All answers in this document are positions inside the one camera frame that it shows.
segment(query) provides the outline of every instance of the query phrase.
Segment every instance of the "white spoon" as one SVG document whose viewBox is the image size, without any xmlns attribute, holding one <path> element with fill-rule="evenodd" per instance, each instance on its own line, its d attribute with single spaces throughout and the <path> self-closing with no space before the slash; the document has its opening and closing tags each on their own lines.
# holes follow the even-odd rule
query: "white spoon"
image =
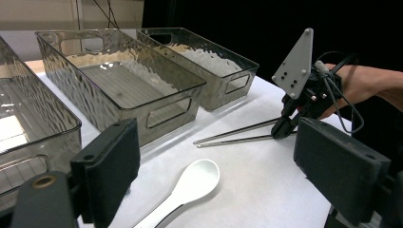
<svg viewBox="0 0 403 228">
<path fill-rule="evenodd" d="M 134 228 L 154 228 L 169 214 L 188 202 L 198 200 L 217 186 L 219 167 L 210 160 L 197 160 L 183 171 L 171 195 Z"/>
</svg>

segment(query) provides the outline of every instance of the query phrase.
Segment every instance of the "gray triangular bracket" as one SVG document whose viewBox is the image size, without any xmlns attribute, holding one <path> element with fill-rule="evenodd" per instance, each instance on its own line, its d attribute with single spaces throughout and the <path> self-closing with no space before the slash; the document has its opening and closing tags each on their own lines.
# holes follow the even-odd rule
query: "gray triangular bracket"
<svg viewBox="0 0 403 228">
<path fill-rule="evenodd" d="M 307 28 L 272 77 L 292 99 L 297 99 L 311 74 L 314 30 Z"/>
</svg>

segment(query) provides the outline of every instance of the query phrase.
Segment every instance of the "chopsticks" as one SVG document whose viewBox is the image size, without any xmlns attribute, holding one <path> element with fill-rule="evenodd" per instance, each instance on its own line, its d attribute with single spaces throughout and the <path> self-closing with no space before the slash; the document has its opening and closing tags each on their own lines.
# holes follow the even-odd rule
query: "chopsticks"
<svg viewBox="0 0 403 228">
<path fill-rule="evenodd" d="M 204 147 L 209 147 L 209 146 L 217 146 L 217 145 L 226 145 L 226 144 L 234 144 L 234 143 L 248 143 L 248 142 L 254 142 L 254 141 L 261 141 L 261 140 L 267 140 L 267 139 L 273 139 L 272 135 L 262 135 L 262 136 L 256 136 L 256 137 L 250 137 L 250 138 L 242 138 L 242 139 L 236 139 L 236 140 L 230 140 L 230 141 L 221 141 L 221 142 L 211 142 L 211 143 L 206 143 L 209 141 L 221 139 L 227 136 L 231 135 L 236 135 L 242 132 L 258 129 L 267 125 L 275 124 L 276 121 L 278 121 L 279 118 L 275 118 L 269 121 L 261 122 L 261 123 L 256 123 L 252 124 L 249 126 L 245 126 L 236 130 L 228 131 L 219 135 L 215 135 L 212 137 L 208 137 L 202 140 L 194 141 L 193 144 L 196 144 L 198 148 L 204 148 Z"/>
</svg>

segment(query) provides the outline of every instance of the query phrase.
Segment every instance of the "white tabletop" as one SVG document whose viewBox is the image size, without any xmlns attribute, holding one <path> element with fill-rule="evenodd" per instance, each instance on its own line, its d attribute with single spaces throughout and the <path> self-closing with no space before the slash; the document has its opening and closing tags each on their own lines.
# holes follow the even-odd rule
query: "white tabletop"
<svg viewBox="0 0 403 228">
<path fill-rule="evenodd" d="M 82 120 L 83 146 L 99 131 L 44 76 L 41 79 Z M 141 148 L 139 176 L 110 227 L 132 227 L 165 200 L 188 164 L 214 161 L 221 179 L 216 189 L 171 214 L 162 227 L 320 227 L 331 204 L 293 160 L 295 136 L 197 148 L 193 141 L 267 121 L 280 115 L 284 92 L 255 77 L 247 96 L 213 112 L 200 108 L 196 120 Z M 337 116 L 324 122 L 339 129 Z M 270 134 L 271 126 L 227 139 Z M 80 227 L 93 227 L 79 222 Z"/>
</svg>

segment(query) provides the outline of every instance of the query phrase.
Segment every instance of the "gray translucent bin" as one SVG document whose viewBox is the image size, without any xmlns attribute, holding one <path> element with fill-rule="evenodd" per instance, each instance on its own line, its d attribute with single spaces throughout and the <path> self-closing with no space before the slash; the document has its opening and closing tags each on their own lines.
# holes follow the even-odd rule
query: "gray translucent bin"
<svg viewBox="0 0 403 228">
<path fill-rule="evenodd" d="M 213 111 L 249 92 L 259 65 L 186 28 L 140 28 L 136 38 L 206 82 L 201 106 Z"/>
<path fill-rule="evenodd" d="M 35 33 L 47 76 L 100 131 L 136 118 L 143 146 L 195 120 L 205 80 L 124 32 Z"/>
<path fill-rule="evenodd" d="M 28 179 L 69 172 L 81 149 L 80 120 L 0 37 L 0 211 Z"/>
</svg>

